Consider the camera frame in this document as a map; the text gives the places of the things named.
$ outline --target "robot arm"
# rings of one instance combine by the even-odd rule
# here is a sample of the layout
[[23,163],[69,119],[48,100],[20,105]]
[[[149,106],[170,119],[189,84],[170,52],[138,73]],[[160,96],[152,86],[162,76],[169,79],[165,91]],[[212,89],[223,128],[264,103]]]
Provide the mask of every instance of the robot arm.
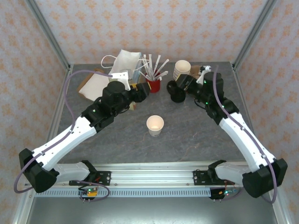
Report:
[[[272,174],[266,158],[273,167],[277,186],[280,186],[283,181],[287,164],[284,159],[277,160],[250,131],[238,108],[231,100],[224,97],[223,79],[221,78],[221,74],[217,73],[216,90],[220,103],[229,115],[242,125],[242,129],[220,108],[214,95],[213,75],[214,73],[210,70],[204,70],[200,78],[196,80],[192,76],[182,74],[176,80],[176,84],[178,88],[192,95],[197,102],[205,105],[208,116],[231,137],[243,154],[249,167],[243,169],[226,161],[218,161],[212,164],[208,170],[208,174],[211,179],[230,180],[238,184],[243,184],[246,191],[252,197],[259,197],[273,189]],[[262,149],[262,153],[250,136],[244,131],[245,129],[255,139],[257,145]]]
[[24,175],[37,193],[46,191],[56,182],[71,180],[92,182],[95,179],[96,170],[88,161],[77,164],[58,164],[58,162],[78,144],[111,124],[114,117],[129,108],[131,102],[142,102],[149,95],[148,83],[129,86],[127,74],[124,72],[117,73],[117,77],[113,76],[118,81],[110,82],[104,88],[103,96],[96,99],[82,112],[81,116],[77,118],[71,134],[59,144],[43,153],[45,149],[60,141],[70,132],[71,126],[43,146],[33,151],[24,149],[20,152],[21,168],[32,158],[42,154],[24,171]]

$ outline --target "granite surface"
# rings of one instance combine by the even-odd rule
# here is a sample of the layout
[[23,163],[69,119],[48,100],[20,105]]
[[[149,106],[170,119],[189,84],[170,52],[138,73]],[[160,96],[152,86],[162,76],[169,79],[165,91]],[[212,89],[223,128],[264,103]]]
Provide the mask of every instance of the granite surface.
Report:
[[[218,72],[224,79],[224,93],[240,109],[248,124],[241,96],[229,62],[191,63],[192,65],[219,65]],[[75,65],[73,71],[101,68],[98,64]],[[210,161],[244,160],[230,137],[208,117],[206,112],[194,104],[191,96],[186,96],[183,103],[171,101],[166,89],[172,80],[174,63],[168,63],[164,69],[169,74],[161,82],[161,90],[150,94],[145,101],[137,104],[135,111],[118,115],[114,123],[97,135],[82,142],[68,153],[62,163],[76,163],[89,160],[98,163],[131,162],[175,162],[175,161]],[[76,88],[87,74],[77,75],[70,81],[68,100],[76,115],[92,102],[80,97]],[[151,115],[164,119],[164,128],[158,137],[150,136],[146,120]],[[71,116],[64,106],[58,133],[71,124]]]

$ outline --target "wallpaper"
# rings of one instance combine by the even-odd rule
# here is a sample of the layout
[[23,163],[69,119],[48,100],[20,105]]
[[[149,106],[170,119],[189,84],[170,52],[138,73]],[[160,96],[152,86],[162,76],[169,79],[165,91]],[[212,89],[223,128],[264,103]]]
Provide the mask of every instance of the wallpaper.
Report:
[[70,63],[99,63],[121,49],[161,54],[161,60],[233,62],[266,1],[37,0],[37,4]]
[[64,69],[24,0],[0,1],[0,214],[14,218],[18,154],[46,141]]
[[283,188],[299,220],[299,5],[278,0],[238,70],[254,130],[288,170]]

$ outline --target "cardboard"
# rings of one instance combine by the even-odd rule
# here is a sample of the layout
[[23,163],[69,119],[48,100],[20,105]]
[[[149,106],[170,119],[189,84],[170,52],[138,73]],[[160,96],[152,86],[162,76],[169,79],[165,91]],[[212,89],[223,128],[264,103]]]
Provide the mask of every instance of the cardboard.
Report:
[[[94,71],[98,71],[98,72],[102,72],[102,73],[104,73],[104,71],[103,71],[102,69],[94,69]],[[86,99],[86,97],[85,97],[83,94],[79,93],[79,91],[82,89],[82,87],[88,82],[88,80],[89,80],[93,75],[94,75],[94,73],[89,73],[88,76],[87,76],[87,77],[80,83],[80,85],[79,85],[78,88],[77,88],[77,92],[78,92],[79,96],[81,96],[81,97],[83,97],[83,98],[85,98],[85,99]]]
[[198,79],[199,78],[199,72],[200,70],[200,66],[199,65],[193,65],[191,66],[191,69],[190,69],[190,75],[195,78],[195,79]]

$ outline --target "white paper cup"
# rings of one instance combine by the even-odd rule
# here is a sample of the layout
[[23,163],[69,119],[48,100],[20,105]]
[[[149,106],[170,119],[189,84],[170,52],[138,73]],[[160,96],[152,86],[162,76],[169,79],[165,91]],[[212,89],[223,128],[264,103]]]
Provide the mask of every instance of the white paper cup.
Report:
[[190,74],[191,65],[188,61],[179,60],[176,62],[173,72],[174,80],[177,80],[180,74]]
[[164,126],[164,120],[158,115],[153,115],[146,121],[146,126],[149,129],[150,135],[156,137],[160,134]]

